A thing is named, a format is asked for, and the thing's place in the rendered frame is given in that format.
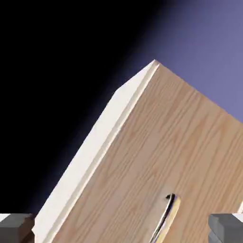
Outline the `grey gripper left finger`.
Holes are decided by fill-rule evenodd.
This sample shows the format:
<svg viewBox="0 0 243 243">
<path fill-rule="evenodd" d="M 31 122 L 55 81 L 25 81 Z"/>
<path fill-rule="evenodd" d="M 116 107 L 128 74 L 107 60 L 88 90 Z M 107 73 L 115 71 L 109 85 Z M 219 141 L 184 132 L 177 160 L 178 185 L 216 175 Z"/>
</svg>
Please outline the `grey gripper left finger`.
<svg viewBox="0 0 243 243">
<path fill-rule="evenodd" d="M 10 214 L 0 222 L 0 243 L 35 243 L 32 214 Z"/>
</svg>

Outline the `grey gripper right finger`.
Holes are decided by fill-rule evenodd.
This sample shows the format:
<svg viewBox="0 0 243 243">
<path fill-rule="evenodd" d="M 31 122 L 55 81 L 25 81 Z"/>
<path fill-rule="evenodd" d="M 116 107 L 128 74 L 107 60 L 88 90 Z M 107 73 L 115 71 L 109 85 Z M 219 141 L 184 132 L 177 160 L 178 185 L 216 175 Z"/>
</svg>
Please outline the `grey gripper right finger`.
<svg viewBox="0 0 243 243">
<path fill-rule="evenodd" d="M 211 214 L 208 243 L 243 243 L 243 213 Z"/>
</svg>

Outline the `light wood drawer front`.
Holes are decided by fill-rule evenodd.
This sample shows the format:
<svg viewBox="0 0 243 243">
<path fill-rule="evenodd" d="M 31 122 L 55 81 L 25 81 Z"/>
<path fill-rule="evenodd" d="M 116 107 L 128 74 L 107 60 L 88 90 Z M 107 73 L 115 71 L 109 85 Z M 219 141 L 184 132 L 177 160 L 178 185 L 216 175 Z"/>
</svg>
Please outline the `light wood drawer front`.
<svg viewBox="0 0 243 243">
<path fill-rule="evenodd" d="M 208 243 L 208 217 L 243 201 L 243 123 L 159 65 L 52 243 Z"/>
</svg>

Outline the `light wood cabinet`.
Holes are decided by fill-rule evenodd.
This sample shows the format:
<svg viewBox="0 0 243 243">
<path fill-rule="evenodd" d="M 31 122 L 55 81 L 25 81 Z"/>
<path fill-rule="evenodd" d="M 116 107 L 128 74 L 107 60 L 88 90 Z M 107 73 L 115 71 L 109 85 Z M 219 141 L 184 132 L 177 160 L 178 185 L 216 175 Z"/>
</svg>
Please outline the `light wood cabinet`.
<svg viewBox="0 0 243 243">
<path fill-rule="evenodd" d="M 102 157 L 160 64 L 152 61 L 122 85 L 108 102 L 35 219 L 35 243 L 52 243 Z"/>
</svg>

